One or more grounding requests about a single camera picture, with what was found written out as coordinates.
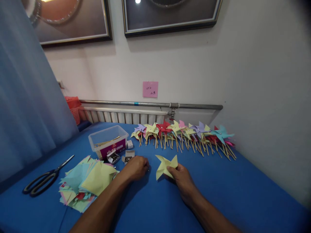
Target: electrical outlet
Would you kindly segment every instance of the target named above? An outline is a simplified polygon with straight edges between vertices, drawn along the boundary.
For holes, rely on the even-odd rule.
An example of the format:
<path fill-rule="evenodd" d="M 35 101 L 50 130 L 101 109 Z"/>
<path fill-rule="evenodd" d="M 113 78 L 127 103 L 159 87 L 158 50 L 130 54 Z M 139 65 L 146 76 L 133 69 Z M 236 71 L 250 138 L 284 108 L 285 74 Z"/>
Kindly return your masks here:
<path fill-rule="evenodd" d="M 65 89 L 65 86 L 63 84 L 63 81 L 57 81 L 58 82 L 58 85 L 61 89 Z"/>

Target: plastic container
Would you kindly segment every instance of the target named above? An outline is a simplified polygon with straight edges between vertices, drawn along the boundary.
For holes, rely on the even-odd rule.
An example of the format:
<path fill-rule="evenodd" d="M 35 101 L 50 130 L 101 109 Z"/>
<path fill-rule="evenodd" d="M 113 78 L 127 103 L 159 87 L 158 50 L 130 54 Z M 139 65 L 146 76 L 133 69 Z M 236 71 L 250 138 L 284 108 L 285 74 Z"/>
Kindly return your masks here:
<path fill-rule="evenodd" d="M 116 150 L 116 153 L 120 153 L 121 151 L 125 150 L 125 145 L 126 145 L 128 136 L 129 134 L 124 129 L 122 129 L 122 127 L 120 127 L 119 125 L 116 125 L 116 126 L 98 131 L 96 133 L 92 133 L 88 136 L 88 139 L 90 141 L 92 151 L 96 152 L 100 160 L 106 160 L 107 155 L 110 154 L 113 149 Z M 95 145 L 97 143 L 107 142 L 110 140 L 113 140 L 113 141 L 108 142 L 105 145 L 102 145 L 100 147 L 96 147 Z"/>
<path fill-rule="evenodd" d="M 79 125 L 80 124 L 79 106 L 81 106 L 79 98 L 77 96 L 76 97 L 65 96 L 65 99 L 75 119 L 75 123 Z"/>

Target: framed picture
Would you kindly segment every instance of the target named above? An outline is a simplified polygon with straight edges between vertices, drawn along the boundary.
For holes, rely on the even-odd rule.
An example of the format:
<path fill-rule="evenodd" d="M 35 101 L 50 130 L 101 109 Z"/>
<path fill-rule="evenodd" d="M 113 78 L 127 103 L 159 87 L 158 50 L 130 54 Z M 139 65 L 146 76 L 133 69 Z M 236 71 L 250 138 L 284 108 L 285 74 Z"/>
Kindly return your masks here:
<path fill-rule="evenodd" d="M 22 0 L 42 47 L 112 40 L 107 0 Z"/>
<path fill-rule="evenodd" d="M 125 37 L 213 27 L 222 0 L 122 0 Z"/>

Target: stack of colored paper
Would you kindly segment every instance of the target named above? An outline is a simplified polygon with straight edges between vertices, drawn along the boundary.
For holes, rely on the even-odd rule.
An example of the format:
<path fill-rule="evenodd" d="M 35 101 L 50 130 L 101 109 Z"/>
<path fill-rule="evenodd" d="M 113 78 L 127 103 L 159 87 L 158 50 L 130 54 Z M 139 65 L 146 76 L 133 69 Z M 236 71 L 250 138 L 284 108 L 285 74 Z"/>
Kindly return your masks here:
<path fill-rule="evenodd" d="M 60 202 L 84 213 L 117 173 L 113 166 L 87 156 L 61 179 Z"/>

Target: blue curtain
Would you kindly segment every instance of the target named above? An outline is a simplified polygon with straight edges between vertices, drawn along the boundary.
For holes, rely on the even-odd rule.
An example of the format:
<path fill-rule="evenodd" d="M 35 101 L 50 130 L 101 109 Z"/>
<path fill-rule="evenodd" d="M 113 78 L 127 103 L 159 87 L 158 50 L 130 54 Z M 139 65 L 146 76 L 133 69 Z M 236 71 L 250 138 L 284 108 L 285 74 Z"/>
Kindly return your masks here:
<path fill-rule="evenodd" d="M 78 133 L 20 0 L 0 0 L 0 182 Z"/>

